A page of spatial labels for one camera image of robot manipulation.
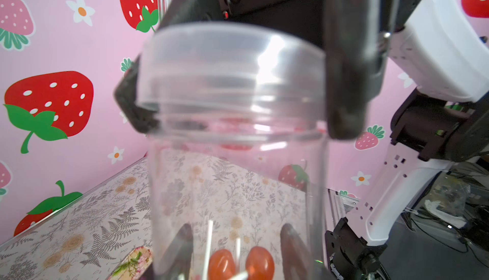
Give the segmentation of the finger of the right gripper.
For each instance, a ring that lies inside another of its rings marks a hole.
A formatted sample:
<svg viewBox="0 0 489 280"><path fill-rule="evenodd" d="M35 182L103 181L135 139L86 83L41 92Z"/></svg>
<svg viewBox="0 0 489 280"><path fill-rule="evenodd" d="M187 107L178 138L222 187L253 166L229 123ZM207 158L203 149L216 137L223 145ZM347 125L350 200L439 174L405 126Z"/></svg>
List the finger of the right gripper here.
<svg viewBox="0 0 489 280"><path fill-rule="evenodd" d="M137 132L157 130L162 116L223 111L223 27L219 0L171 2L114 92Z"/></svg>

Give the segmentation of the clear jar orange candies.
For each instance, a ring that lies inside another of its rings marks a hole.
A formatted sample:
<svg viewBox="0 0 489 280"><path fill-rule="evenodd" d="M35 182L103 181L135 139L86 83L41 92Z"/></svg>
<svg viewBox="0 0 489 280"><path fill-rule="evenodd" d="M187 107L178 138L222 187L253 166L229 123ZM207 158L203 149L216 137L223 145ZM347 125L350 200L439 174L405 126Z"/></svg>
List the clear jar orange candies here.
<svg viewBox="0 0 489 280"><path fill-rule="evenodd" d="M308 247L317 275L323 265L323 157L326 140L314 121L244 113L162 116L149 135L152 242L169 246L189 223L194 235L190 279L202 279L206 231L211 251L231 252L245 270L254 246L284 279L280 231L290 223Z"/></svg>

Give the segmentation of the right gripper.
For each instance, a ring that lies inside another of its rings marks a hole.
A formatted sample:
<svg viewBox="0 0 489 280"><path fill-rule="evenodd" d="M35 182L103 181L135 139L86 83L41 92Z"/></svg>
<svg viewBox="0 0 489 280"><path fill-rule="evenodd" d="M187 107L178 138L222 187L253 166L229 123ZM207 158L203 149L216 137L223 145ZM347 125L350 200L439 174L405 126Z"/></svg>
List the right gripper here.
<svg viewBox="0 0 489 280"><path fill-rule="evenodd" d="M225 19L285 32L324 48L332 139L355 139L379 94L392 33L421 0L219 0Z"/></svg>

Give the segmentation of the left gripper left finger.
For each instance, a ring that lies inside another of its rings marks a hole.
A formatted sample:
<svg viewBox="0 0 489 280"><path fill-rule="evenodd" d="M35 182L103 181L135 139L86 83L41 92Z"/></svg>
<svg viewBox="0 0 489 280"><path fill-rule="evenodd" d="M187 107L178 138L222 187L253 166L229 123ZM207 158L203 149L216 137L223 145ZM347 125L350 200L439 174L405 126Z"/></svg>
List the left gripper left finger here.
<svg viewBox="0 0 489 280"><path fill-rule="evenodd" d="M154 246L154 279L190 279L193 252L192 226L185 223L169 246Z"/></svg>

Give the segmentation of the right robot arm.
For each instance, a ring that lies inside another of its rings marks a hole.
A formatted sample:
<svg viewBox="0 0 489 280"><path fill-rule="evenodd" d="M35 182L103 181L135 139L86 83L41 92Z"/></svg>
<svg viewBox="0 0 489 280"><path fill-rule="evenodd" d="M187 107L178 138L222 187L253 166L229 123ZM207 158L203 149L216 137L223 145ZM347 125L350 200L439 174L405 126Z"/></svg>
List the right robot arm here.
<svg viewBox="0 0 489 280"><path fill-rule="evenodd" d="M389 59L416 89L345 211L329 140L360 138ZM150 141L156 279L387 279L407 205L488 145L488 48L456 0L171 0L114 97Z"/></svg>

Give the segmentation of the clear jar lid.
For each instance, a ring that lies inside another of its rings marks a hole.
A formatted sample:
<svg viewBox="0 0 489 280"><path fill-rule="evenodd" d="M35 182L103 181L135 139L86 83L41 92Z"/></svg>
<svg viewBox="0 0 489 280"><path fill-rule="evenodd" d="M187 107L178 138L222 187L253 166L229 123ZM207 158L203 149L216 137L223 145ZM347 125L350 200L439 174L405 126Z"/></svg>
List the clear jar lid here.
<svg viewBox="0 0 489 280"><path fill-rule="evenodd" d="M325 111L325 54L289 34L223 22L223 111L317 121Z"/></svg>

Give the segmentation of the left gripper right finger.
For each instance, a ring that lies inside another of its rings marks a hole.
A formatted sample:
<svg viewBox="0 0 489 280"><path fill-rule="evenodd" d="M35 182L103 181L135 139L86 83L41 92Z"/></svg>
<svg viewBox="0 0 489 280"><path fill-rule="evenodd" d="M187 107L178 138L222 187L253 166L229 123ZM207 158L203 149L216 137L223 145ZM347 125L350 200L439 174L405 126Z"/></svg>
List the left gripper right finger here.
<svg viewBox="0 0 489 280"><path fill-rule="evenodd" d="M281 228L280 246L285 280L315 279L315 261L290 223L284 224Z"/></svg>

